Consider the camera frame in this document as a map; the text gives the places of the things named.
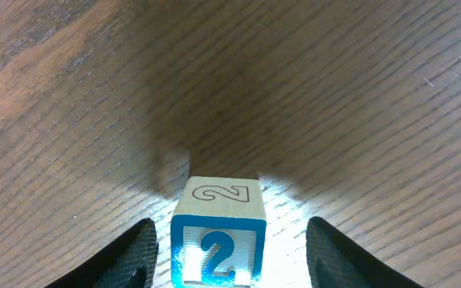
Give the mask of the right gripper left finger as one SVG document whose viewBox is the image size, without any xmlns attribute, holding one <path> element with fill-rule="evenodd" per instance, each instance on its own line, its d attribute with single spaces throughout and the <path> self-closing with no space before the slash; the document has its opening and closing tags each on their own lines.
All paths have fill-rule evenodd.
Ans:
<svg viewBox="0 0 461 288">
<path fill-rule="evenodd" d="M 47 288 L 151 288 L 157 257 L 154 221 L 144 218 Z"/>
</svg>

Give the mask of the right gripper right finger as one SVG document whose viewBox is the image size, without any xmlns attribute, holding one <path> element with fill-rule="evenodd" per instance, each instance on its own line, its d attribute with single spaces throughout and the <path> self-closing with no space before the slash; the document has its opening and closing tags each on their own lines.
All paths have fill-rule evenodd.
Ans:
<svg viewBox="0 0 461 288">
<path fill-rule="evenodd" d="M 321 217 L 307 223 L 307 267 L 317 288 L 422 288 Z"/>
</svg>

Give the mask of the blue number 2 block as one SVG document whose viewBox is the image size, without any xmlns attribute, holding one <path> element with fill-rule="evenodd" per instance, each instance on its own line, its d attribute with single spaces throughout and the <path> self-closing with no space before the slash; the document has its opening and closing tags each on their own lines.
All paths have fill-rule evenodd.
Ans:
<svg viewBox="0 0 461 288">
<path fill-rule="evenodd" d="M 255 287 L 267 216 L 257 178 L 191 176 L 170 222 L 174 287 Z"/>
</svg>

